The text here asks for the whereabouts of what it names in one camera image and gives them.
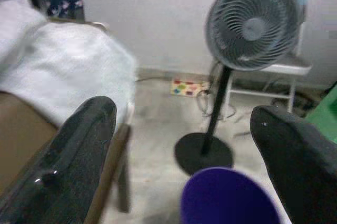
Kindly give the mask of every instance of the floor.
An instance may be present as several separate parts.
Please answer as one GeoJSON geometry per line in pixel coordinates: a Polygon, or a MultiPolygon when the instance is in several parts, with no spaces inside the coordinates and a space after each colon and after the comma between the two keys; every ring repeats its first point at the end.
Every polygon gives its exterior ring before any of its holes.
{"type": "MultiPolygon", "coordinates": [[[[137,83],[130,144],[132,210],[129,214],[118,211],[113,188],[102,224],[179,223],[181,192],[189,176],[175,162],[173,148],[185,134],[204,131],[207,120],[194,98],[172,96],[169,90],[170,82],[164,80],[137,83]]],[[[257,181],[275,202],[282,223],[290,223],[249,133],[251,110],[269,103],[269,98],[233,95],[231,104],[236,114],[226,122],[219,122],[216,135],[233,149],[234,169],[257,181]]]]}

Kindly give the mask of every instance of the gray fan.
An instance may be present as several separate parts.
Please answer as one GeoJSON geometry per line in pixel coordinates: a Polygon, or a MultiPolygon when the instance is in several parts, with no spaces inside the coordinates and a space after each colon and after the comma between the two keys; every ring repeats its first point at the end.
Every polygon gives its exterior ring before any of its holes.
{"type": "Polygon", "coordinates": [[[298,39],[300,12],[297,0],[215,1],[206,40],[223,70],[207,132],[188,134],[175,146],[176,160],[188,174],[233,165],[228,146],[213,136],[230,73],[268,67],[291,51],[298,39]]]}

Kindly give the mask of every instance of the fan base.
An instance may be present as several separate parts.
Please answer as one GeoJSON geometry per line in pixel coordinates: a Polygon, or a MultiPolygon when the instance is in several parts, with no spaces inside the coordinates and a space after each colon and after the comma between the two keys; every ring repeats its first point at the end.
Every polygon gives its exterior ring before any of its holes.
{"type": "Polygon", "coordinates": [[[233,155],[227,144],[217,137],[212,138],[212,145],[207,155],[201,155],[205,133],[191,133],[181,138],[174,147],[175,159],[189,175],[210,167],[232,167],[233,155]]]}

